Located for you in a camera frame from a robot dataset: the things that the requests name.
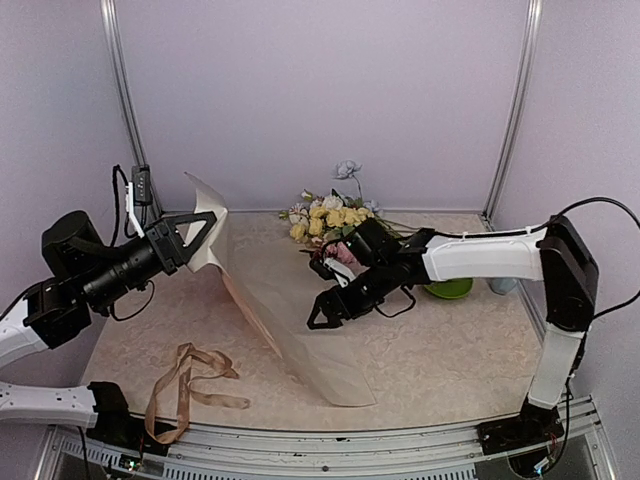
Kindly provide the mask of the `pink wrapping paper sheet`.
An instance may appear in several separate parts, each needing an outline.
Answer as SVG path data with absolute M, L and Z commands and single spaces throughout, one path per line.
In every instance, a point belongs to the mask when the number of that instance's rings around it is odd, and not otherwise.
M 188 178 L 196 212 L 217 217 L 189 269 L 214 266 L 245 319 L 324 400 L 339 407 L 375 404 L 350 341 L 337 330 L 308 329 L 315 298 L 326 285 L 309 269 L 285 224 L 266 213 L 232 213 L 211 186 Z

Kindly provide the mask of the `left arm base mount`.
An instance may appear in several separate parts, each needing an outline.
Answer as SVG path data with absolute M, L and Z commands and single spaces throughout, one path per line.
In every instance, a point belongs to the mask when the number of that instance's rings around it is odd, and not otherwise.
M 117 384 L 91 382 L 88 389 L 93 394 L 93 411 L 97 414 L 95 425 L 86 430 L 89 438 L 141 454 L 168 454 L 169 446 L 154 440 L 147 433 L 144 420 L 130 414 L 125 396 Z

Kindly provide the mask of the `white pink flower stem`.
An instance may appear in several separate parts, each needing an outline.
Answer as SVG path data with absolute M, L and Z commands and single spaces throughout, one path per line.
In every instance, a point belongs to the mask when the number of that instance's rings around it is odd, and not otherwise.
M 278 213 L 280 220 L 286 220 L 291 225 L 307 224 L 310 218 L 310 211 L 322 204 L 323 198 L 314 195 L 307 189 L 303 189 L 299 195 L 300 201 L 294 203 L 289 209 L 281 210 Z

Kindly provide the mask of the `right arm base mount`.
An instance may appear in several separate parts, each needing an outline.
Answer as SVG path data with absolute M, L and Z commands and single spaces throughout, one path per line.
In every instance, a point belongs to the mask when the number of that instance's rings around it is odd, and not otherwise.
M 564 428 L 558 407 L 545 409 L 525 400 L 517 415 L 482 422 L 477 433 L 483 454 L 492 455 L 562 437 Z

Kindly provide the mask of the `yellow rose bunch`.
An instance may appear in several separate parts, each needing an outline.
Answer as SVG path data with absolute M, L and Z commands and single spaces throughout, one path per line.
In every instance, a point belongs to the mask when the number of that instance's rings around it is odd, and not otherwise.
M 383 219 L 366 208 L 343 207 L 341 210 L 326 210 L 323 206 L 318 206 L 310 211 L 307 224 L 290 224 L 289 237 L 296 243 L 303 244 L 306 236 L 318 236 L 324 237 L 327 243 L 345 237 L 366 220 L 375 220 L 395 237 L 403 237 L 416 231 L 415 227 Z

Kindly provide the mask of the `pink rose stem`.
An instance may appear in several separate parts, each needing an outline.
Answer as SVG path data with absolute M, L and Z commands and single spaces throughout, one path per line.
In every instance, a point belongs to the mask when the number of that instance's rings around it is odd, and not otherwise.
M 355 255 L 349 250 L 344 242 L 338 242 L 335 246 L 332 256 L 342 264 L 353 265 L 357 264 L 358 260 Z

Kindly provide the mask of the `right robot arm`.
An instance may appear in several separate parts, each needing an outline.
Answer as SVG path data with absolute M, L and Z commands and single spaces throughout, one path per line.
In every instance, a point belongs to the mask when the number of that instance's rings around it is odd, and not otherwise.
M 542 354 L 511 433 L 531 444 L 549 429 L 549 413 L 577 368 L 594 320 L 599 279 L 597 263 L 565 216 L 522 230 L 448 234 L 422 228 L 408 237 L 394 237 L 368 219 L 339 242 L 365 270 L 354 275 L 324 252 L 312 258 L 311 268 L 336 284 L 316 297 L 311 330 L 339 328 L 378 311 L 391 292 L 408 294 L 416 285 L 466 278 L 541 283 L 547 307 Z

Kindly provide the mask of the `white rose stem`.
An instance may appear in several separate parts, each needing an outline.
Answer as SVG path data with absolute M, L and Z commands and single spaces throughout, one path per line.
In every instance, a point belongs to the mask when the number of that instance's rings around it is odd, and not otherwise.
M 344 201 L 340 196 L 326 196 L 322 202 L 322 206 L 326 210 L 341 210 L 344 207 Z

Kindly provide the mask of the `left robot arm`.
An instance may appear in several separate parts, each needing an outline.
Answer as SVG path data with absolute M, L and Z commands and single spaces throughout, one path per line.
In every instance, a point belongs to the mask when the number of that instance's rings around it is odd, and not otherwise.
M 111 317 L 116 302 L 150 287 L 159 274 L 187 265 L 217 223 L 211 212 L 160 219 L 120 246 L 104 244 L 84 211 L 60 218 L 42 235 L 51 278 L 26 288 L 1 315 L 1 364 L 54 350 L 76 338 L 92 314 Z M 92 382 L 70 388 L 1 386 L 1 420 L 11 423 L 101 426 L 115 442 L 140 434 L 120 387 Z

